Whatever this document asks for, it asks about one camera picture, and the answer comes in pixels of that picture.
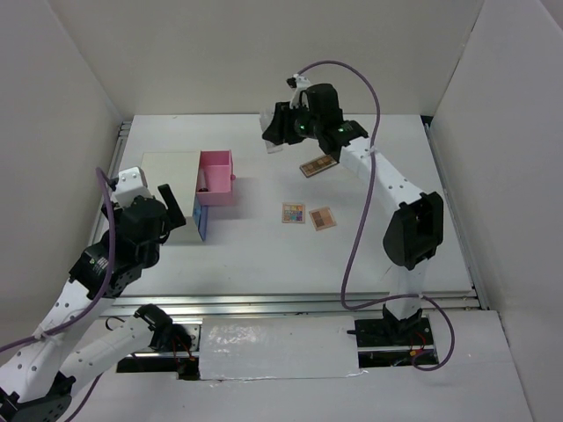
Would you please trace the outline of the clear lip gloss tube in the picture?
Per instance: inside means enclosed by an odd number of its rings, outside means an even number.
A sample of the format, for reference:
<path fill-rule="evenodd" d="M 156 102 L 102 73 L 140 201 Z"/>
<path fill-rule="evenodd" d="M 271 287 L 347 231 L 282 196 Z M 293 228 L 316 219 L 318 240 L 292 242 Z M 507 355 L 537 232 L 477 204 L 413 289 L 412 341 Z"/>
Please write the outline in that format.
<path fill-rule="evenodd" d="M 283 150 L 283 146 L 281 144 L 274 143 L 271 138 L 270 134 L 270 127 L 272 126 L 274 120 L 274 110 L 273 109 L 266 109 L 260 113 L 259 122 L 260 122 L 260 130 L 262 134 L 262 140 L 265 143 L 266 151 L 268 154 L 275 154 L 279 153 Z"/>

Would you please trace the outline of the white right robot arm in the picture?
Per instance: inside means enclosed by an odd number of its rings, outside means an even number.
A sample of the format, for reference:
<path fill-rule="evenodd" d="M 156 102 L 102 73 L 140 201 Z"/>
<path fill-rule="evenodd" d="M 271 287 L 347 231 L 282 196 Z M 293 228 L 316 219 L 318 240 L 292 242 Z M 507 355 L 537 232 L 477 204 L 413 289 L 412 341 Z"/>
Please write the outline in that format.
<path fill-rule="evenodd" d="M 421 320 L 428 261 L 443 241 L 443 199 L 410 182 L 377 151 L 362 125 L 345 119 L 331 84 L 312 84 L 304 76 L 293 76 L 287 84 L 291 99 L 260 117 L 267 151 L 313 139 L 368 185 L 369 198 L 382 204 L 387 219 L 383 248 L 395 278 L 383 305 L 383 334 L 389 342 L 402 344 Z"/>

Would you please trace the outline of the clear tube with black cap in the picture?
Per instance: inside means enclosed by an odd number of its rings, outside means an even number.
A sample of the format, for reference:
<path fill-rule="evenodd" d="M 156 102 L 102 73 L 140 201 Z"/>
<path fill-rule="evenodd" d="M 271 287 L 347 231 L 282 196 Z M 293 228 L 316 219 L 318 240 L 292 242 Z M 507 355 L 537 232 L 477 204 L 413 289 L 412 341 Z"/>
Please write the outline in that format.
<path fill-rule="evenodd" d="M 208 192 L 208 182 L 206 172 L 203 169 L 198 171 L 198 193 Z"/>

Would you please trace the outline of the light blue drawer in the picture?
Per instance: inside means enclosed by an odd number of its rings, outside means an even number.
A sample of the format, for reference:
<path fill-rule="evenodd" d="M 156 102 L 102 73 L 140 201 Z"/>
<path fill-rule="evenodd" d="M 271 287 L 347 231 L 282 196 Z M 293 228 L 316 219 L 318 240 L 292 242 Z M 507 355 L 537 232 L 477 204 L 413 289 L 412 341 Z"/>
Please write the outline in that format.
<path fill-rule="evenodd" d="M 199 220 L 201 215 L 201 204 L 197 197 L 194 197 L 194 207 L 192 216 L 195 220 Z"/>

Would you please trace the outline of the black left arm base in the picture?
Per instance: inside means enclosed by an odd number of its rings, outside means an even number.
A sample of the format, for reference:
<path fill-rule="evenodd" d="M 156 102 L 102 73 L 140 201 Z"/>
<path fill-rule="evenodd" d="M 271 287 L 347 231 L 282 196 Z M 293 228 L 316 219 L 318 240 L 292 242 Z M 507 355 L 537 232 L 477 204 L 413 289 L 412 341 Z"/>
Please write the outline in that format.
<path fill-rule="evenodd" d="M 201 324 L 175 324 L 173 333 L 157 348 L 147 346 L 120 360 L 117 374 L 168 374 L 179 380 L 198 381 Z"/>

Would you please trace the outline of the colourful eyeshadow palette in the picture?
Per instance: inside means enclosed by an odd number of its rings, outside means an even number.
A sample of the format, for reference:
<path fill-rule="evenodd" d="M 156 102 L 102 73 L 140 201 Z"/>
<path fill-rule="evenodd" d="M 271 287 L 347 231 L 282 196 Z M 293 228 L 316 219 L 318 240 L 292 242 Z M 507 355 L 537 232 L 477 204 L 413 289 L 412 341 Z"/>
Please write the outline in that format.
<path fill-rule="evenodd" d="M 283 223 L 304 223 L 305 205 L 303 203 L 282 203 L 281 221 Z"/>

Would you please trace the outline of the pink drawer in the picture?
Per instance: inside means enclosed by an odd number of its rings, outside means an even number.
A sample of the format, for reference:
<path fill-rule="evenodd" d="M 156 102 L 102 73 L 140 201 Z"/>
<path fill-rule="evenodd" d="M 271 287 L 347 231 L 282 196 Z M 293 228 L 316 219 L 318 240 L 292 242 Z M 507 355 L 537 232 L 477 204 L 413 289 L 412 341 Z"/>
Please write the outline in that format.
<path fill-rule="evenodd" d="M 226 207 L 235 202 L 233 185 L 236 179 L 230 150 L 203 150 L 200 154 L 199 169 L 206 172 L 208 192 L 196 197 L 202 206 Z"/>

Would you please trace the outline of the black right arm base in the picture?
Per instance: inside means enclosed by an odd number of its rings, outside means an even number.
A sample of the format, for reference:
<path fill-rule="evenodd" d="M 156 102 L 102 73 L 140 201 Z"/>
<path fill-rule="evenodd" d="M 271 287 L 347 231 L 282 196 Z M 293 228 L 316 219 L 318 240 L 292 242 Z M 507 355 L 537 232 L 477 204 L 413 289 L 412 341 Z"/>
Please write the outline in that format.
<path fill-rule="evenodd" d="M 360 348 L 392 346 L 414 346 L 426 348 L 434 344 L 429 320 L 426 317 L 415 317 L 405 322 L 394 322 L 391 317 L 378 319 L 356 319 L 352 330 L 347 334 L 355 336 Z"/>

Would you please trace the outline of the purple blue drawer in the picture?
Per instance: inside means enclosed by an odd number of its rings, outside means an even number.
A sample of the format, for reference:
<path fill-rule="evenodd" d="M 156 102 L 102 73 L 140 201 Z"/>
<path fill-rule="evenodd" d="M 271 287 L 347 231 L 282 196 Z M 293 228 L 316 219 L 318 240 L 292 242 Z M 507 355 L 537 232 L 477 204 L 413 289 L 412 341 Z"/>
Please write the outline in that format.
<path fill-rule="evenodd" d="M 198 234 L 202 242 L 204 242 L 207 236 L 208 206 L 201 206 L 195 210 L 194 217 L 198 217 Z"/>

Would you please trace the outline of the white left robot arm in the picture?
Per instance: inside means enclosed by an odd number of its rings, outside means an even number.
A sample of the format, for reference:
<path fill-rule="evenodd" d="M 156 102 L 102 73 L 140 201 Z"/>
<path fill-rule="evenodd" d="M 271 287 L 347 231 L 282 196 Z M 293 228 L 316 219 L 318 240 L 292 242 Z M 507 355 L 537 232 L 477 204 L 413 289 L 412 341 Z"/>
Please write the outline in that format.
<path fill-rule="evenodd" d="M 125 288 L 157 264 L 171 232 L 185 225 L 172 189 L 160 185 L 158 191 L 159 198 L 137 194 L 127 206 L 105 200 L 109 229 L 83 250 L 53 308 L 1 366 L 3 421 L 58 420 L 87 383 L 141 349 L 189 351 L 186 329 L 155 304 L 144 304 L 104 337 L 77 348 Z"/>

